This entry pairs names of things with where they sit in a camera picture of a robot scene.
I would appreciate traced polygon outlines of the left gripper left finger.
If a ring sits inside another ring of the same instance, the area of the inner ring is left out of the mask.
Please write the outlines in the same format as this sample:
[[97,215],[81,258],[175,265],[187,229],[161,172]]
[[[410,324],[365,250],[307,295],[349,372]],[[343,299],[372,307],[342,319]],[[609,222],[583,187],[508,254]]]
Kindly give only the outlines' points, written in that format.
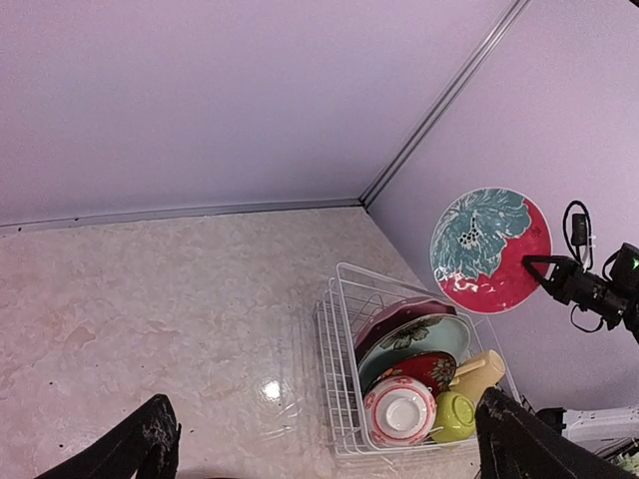
[[156,394],[94,444],[43,478],[174,478],[181,424],[169,397]]

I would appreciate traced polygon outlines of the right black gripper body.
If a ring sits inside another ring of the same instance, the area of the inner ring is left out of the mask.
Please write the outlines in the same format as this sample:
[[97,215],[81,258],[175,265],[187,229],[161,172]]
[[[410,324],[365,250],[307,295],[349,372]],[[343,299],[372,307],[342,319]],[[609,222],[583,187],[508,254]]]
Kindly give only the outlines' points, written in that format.
[[608,329],[628,324],[629,292],[612,280],[585,271],[575,261],[558,261],[548,279],[548,293],[558,302],[574,302],[598,314]]

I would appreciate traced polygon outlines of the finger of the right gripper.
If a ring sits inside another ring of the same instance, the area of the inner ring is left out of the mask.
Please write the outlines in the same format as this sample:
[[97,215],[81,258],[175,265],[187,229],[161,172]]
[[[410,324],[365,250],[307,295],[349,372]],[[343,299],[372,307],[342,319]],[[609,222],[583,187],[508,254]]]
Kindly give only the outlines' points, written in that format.
[[563,294],[574,271],[574,259],[565,255],[527,254],[522,265],[548,294]]

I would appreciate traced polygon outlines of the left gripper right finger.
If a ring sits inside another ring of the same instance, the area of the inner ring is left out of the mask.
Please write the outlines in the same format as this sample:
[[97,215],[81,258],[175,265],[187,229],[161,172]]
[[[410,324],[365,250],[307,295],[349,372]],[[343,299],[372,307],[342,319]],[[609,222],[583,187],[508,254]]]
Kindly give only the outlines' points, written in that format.
[[475,410],[480,478],[632,478],[489,387]]

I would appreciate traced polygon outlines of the red teal floral plate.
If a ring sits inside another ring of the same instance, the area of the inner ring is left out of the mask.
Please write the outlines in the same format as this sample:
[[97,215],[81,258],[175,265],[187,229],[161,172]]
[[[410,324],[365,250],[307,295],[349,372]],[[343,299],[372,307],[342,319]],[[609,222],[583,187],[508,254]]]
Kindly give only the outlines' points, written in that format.
[[526,301],[539,284],[523,265],[550,255],[545,215],[526,195],[481,188],[461,195],[434,227],[429,259],[445,296],[477,314],[499,314]]

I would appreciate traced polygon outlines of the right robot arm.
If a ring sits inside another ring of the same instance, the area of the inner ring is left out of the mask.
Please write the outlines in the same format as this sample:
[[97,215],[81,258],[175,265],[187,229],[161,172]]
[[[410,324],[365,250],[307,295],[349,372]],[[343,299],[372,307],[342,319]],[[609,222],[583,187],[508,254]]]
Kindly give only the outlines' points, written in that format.
[[624,243],[604,263],[602,273],[587,271],[564,255],[526,255],[526,271],[556,301],[599,316],[595,332],[622,324],[638,336],[638,248]]

